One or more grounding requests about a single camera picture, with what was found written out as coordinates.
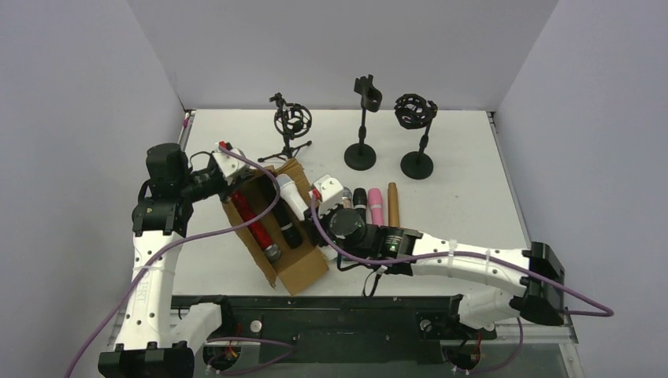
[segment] table surface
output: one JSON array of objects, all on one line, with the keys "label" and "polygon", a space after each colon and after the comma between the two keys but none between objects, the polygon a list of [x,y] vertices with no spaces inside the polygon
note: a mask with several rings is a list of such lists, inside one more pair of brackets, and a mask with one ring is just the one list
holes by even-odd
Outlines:
[{"label": "table surface", "polygon": [[[274,110],[197,110],[185,148],[188,156],[213,150],[224,140],[247,157],[274,154],[282,138],[273,127]],[[401,225],[441,239],[498,248],[524,248],[526,237],[503,168],[488,116],[483,111],[439,111],[432,123],[426,153],[434,173],[412,180],[399,167],[402,156],[418,149],[424,130],[399,126],[391,110],[368,113],[366,142],[377,153],[376,164],[357,172],[343,162],[345,149],[357,141],[360,110],[311,110],[313,127],[295,145],[313,140],[297,156],[309,180],[329,174],[344,186],[399,189]],[[205,157],[194,159],[196,169]],[[275,166],[280,161],[268,161]],[[216,196],[195,204],[188,234],[229,227]],[[338,272],[334,265],[300,295],[360,295],[367,269]],[[481,285],[443,276],[384,276],[377,295],[456,295],[480,290]],[[177,295],[289,295],[277,282],[267,283],[246,247],[234,234],[184,245],[176,267],[173,293]]]}]

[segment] microphone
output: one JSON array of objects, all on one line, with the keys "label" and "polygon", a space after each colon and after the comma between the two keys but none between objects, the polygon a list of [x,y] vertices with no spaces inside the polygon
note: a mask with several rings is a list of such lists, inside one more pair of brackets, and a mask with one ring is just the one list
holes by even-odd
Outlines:
[{"label": "microphone", "polygon": [[[260,191],[268,203],[271,203],[276,197],[276,188],[274,188],[272,181],[267,176],[260,178]],[[285,201],[279,200],[276,206],[272,209],[273,216],[278,222],[280,233],[283,234],[283,239],[293,250],[303,243],[302,235],[299,230],[292,223],[288,211],[285,209]]]},{"label": "microphone", "polygon": [[390,227],[399,226],[399,192],[396,183],[388,185],[388,225]]},{"label": "microphone", "polygon": [[[236,211],[239,212],[239,215],[244,222],[255,218],[255,213],[251,209],[251,205],[248,204],[248,199],[246,199],[244,195],[238,191],[235,191],[232,193],[232,195],[230,195],[230,199],[232,200],[232,204],[234,204]],[[265,256],[269,262],[275,262],[280,258],[280,249],[273,242],[271,236],[267,232],[267,229],[262,225],[262,223],[255,222],[250,224],[248,226],[248,230],[255,239],[255,242],[258,244],[258,246],[260,246],[262,252],[265,253]]]},{"label": "microphone", "polygon": [[358,187],[353,194],[353,206],[357,214],[366,223],[366,189]]},{"label": "microphone", "polygon": [[278,181],[280,186],[280,197],[290,206],[297,219],[304,221],[306,219],[305,213],[308,211],[309,206],[306,205],[302,196],[299,195],[295,181],[285,174],[276,176],[276,181]]},{"label": "microphone", "polygon": [[351,189],[349,187],[343,187],[343,201],[341,202],[341,205],[343,205],[344,209],[352,209],[353,208],[353,193],[351,192]]},{"label": "microphone", "polygon": [[384,225],[383,195],[377,187],[369,189],[369,209],[371,210],[371,223],[376,226]]}]

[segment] white microphone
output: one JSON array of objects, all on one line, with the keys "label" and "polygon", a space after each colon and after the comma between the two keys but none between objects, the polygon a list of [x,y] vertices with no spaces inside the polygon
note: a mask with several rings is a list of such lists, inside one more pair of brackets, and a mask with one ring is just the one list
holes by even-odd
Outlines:
[{"label": "white microphone", "polygon": [[284,174],[276,176],[276,181],[278,181],[280,186],[280,197],[290,206],[297,219],[304,221],[306,219],[304,213],[309,209],[309,206],[304,202],[302,196],[299,195],[295,181],[290,176]]}]

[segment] black microphone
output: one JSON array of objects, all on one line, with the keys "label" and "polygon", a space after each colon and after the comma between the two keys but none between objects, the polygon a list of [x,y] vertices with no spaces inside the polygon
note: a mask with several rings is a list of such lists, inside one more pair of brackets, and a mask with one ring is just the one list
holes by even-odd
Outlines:
[{"label": "black microphone", "polygon": [[[265,197],[267,203],[271,203],[276,197],[276,188],[273,186],[273,182],[267,176],[260,178],[260,191]],[[299,230],[292,223],[288,211],[285,209],[285,201],[279,199],[278,203],[272,209],[273,216],[276,218],[278,225],[280,227],[280,232],[283,234],[283,239],[293,250],[298,246],[301,246],[303,243],[302,235],[299,233]]]},{"label": "black microphone", "polygon": [[366,223],[366,189],[358,187],[353,193],[353,207]]}]

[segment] white wall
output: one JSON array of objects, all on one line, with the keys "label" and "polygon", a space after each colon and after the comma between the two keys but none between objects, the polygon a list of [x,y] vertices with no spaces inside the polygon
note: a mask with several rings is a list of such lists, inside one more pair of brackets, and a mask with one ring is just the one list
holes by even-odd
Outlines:
[{"label": "white wall", "polygon": [[3,2],[0,51],[0,376],[61,376],[129,283],[145,151],[183,109],[125,0]]},{"label": "white wall", "polygon": [[668,371],[666,20],[665,0],[561,0],[496,115],[532,239],[617,312],[575,319],[587,377]]},{"label": "white wall", "polygon": [[187,108],[358,108],[371,73],[386,109],[496,109],[557,0],[128,2]]}]

